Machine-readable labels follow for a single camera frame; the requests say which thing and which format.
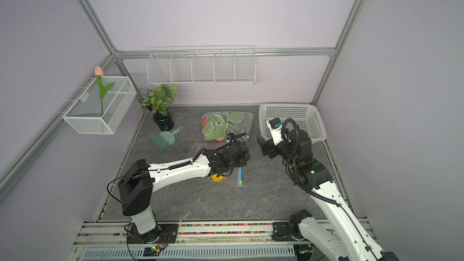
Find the green printed zip-top bag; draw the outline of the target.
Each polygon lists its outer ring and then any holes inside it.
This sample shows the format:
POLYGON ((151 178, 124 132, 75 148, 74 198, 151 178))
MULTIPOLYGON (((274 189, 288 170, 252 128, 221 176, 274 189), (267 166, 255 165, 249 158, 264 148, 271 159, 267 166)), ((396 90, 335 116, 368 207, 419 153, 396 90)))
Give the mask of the green printed zip-top bag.
POLYGON ((242 111, 208 112, 201 117, 204 141, 228 142, 229 134, 246 133, 246 141, 251 134, 254 114, 242 111))

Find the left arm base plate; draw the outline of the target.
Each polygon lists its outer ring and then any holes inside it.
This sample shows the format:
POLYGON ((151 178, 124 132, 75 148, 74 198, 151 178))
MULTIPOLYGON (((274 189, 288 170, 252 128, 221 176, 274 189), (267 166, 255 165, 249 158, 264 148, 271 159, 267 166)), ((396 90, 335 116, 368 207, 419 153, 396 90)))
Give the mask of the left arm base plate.
POLYGON ((174 223, 158 224, 157 227, 145 234, 137 230, 135 224, 128 229, 128 244, 170 244, 175 243, 178 235, 179 225, 174 223))

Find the yellow mango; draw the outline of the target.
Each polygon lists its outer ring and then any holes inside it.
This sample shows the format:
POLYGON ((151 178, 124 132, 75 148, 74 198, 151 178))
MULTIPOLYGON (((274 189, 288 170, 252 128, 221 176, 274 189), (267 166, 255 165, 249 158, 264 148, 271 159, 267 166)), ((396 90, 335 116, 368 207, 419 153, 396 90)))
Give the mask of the yellow mango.
POLYGON ((222 175, 212 175, 211 177, 211 180, 215 181, 215 182, 221 182, 224 180, 224 176, 222 175))

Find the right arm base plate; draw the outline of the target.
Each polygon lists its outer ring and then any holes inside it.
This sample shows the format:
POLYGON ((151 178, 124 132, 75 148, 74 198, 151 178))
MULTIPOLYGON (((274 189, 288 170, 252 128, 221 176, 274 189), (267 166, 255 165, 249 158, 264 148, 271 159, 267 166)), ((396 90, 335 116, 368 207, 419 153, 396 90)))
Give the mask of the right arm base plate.
POLYGON ((273 234, 271 238, 276 242, 309 241, 314 243, 320 240, 317 235, 311 234, 308 230, 302 230, 301 226, 303 224, 303 220, 299 222, 296 220, 273 222, 273 234))

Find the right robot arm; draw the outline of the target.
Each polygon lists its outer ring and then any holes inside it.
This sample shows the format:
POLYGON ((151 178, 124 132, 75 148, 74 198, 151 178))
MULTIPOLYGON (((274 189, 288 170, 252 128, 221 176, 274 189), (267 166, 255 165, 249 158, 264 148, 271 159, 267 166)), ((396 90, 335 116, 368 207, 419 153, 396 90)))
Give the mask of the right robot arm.
POLYGON ((259 138, 264 156, 280 156, 293 185, 309 194, 333 225, 336 235, 325 230, 312 215, 301 210, 290 216, 294 239, 311 241, 331 261, 396 261, 361 225, 326 167, 313 157, 312 140, 296 121, 267 120, 271 139, 259 138))

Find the clear blue-zipper bag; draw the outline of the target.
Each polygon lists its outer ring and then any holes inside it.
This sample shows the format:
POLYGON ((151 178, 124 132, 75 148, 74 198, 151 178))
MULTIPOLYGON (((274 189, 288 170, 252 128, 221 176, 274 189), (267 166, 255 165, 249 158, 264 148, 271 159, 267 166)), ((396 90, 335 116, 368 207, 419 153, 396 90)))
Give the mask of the clear blue-zipper bag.
MULTIPOLYGON (((218 143, 218 142, 194 142, 192 144, 191 149, 189 150, 189 154, 193 156, 201 149, 205 148, 207 150, 210 149, 217 149, 224 145, 225 143, 218 143)), ((241 178, 241 170, 239 168, 235 168, 232 172, 227 172, 226 176, 222 178, 212 178, 211 176, 207 176, 205 178, 195 178, 195 180, 199 181, 201 184, 214 184, 215 186, 228 186, 228 187, 240 187, 239 180, 241 178)))

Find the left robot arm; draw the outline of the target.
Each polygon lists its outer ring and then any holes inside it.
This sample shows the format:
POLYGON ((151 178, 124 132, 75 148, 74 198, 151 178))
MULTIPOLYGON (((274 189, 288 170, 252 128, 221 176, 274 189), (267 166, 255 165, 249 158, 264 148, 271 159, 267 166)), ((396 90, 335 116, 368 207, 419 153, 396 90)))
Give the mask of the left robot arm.
POLYGON ((136 161, 124 174, 109 182, 119 192, 123 215, 129 216, 137 233, 160 233, 160 226, 151 209, 152 193, 193 178, 227 177, 233 170, 247 165, 250 151, 242 137, 230 134, 229 142, 216 148, 201 148, 192 158, 170 163, 149 164, 145 159, 136 161))

